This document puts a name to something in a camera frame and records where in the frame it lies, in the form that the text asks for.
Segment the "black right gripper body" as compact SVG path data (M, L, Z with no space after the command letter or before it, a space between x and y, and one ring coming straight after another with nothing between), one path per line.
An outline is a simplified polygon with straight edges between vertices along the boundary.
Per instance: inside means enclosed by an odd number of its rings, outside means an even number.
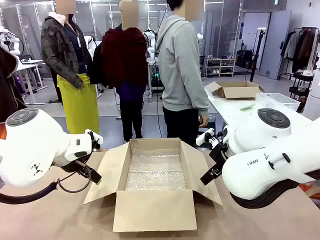
M226 143L225 144L219 143L211 150L211 152L209 153L209 156L215 162L215 165L212 167L213 170L222 170L223 165L228 159L228 156L226 155L227 150L228 150L228 147Z

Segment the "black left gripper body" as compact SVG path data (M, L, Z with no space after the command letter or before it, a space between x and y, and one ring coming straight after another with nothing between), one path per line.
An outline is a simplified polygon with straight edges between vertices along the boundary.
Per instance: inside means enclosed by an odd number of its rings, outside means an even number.
M78 171L81 166L76 161L68 161L64 156L55 157L52 165L63 169L67 173Z

